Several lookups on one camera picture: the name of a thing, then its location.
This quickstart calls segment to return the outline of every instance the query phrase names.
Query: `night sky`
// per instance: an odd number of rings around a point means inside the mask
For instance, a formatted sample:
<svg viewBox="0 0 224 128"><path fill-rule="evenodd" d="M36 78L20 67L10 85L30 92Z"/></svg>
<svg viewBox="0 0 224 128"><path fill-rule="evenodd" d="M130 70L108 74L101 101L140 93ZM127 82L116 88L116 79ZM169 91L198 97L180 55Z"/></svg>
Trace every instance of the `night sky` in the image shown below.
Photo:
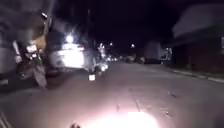
<svg viewBox="0 0 224 128"><path fill-rule="evenodd" d="M222 0L58 0L55 14L81 28L87 27L98 42L113 41L120 49L134 43L142 48L147 41L166 42L183 11L200 3Z"/></svg>

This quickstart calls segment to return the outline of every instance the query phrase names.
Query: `light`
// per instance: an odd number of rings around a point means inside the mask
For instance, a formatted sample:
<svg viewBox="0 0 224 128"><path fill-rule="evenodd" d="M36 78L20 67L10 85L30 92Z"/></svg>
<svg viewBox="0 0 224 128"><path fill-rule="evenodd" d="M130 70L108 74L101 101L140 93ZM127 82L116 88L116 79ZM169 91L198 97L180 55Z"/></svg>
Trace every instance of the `light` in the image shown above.
<svg viewBox="0 0 224 128"><path fill-rule="evenodd" d="M89 81L95 81L96 75L89 75Z"/></svg>
<svg viewBox="0 0 224 128"><path fill-rule="evenodd" d="M108 67L109 67L109 66L108 66L107 64L105 64L105 69L108 69Z"/></svg>
<svg viewBox="0 0 224 128"><path fill-rule="evenodd" d="M155 118L144 112L128 112L105 116L86 128L159 128L159 125Z"/></svg>
<svg viewBox="0 0 224 128"><path fill-rule="evenodd" d="M67 35L65 39L68 43L73 43L74 37L72 35Z"/></svg>
<svg viewBox="0 0 224 128"><path fill-rule="evenodd" d="M101 71L106 71L106 68L104 66L101 67Z"/></svg>
<svg viewBox="0 0 224 128"><path fill-rule="evenodd" d="M62 57L61 59L65 67L82 68L84 65L84 56L82 52L64 50L58 52L58 54Z"/></svg>
<svg viewBox="0 0 224 128"><path fill-rule="evenodd" d="M35 52L37 51L37 46L36 45L30 45L26 47L27 51L30 52Z"/></svg>
<svg viewBox="0 0 224 128"><path fill-rule="evenodd" d="M37 57L37 54L32 54L32 57L33 57L33 58L36 58L36 57Z"/></svg>
<svg viewBox="0 0 224 128"><path fill-rule="evenodd" d="M45 18L47 18L47 14L41 13L41 15L44 16Z"/></svg>
<svg viewBox="0 0 224 128"><path fill-rule="evenodd" d="M131 48L134 48L135 47L135 45L134 44L131 44Z"/></svg>

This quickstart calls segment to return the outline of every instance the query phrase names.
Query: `parked vehicle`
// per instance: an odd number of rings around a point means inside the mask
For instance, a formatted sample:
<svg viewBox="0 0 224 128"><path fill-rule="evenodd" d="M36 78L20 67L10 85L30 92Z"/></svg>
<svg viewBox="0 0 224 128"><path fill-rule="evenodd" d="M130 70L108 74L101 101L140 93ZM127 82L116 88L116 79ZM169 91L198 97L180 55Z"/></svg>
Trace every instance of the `parked vehicle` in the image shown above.
<svg viewBox="0 0 224 128"><path fill-rule="evenodd" d="M89 80L95 80L97 70L105 70L100 53L88 45L81 43L65 43L54 45L49 52L51 65L59 71L66 69L84 69L89 74Z"/></svg>

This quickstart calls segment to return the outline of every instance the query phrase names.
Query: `asphalt road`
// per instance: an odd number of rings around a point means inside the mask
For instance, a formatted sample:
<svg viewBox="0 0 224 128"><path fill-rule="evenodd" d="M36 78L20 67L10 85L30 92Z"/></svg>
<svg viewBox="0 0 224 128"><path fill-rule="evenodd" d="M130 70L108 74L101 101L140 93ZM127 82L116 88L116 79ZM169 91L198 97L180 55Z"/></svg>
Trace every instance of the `asphalt road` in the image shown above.
<svg viewBox="0 0 224 128"><path fill-rule="evenodd" d="M223 84L160 66L118 62L94 82L86 74L69 73L50 83L48 91L26 89L1 97L0 109L14 128L69 128L73 122L112 128L111 115L127 112L147 113L160 128L224 127ZM135 117L126 124L141 119Z"/></svg>

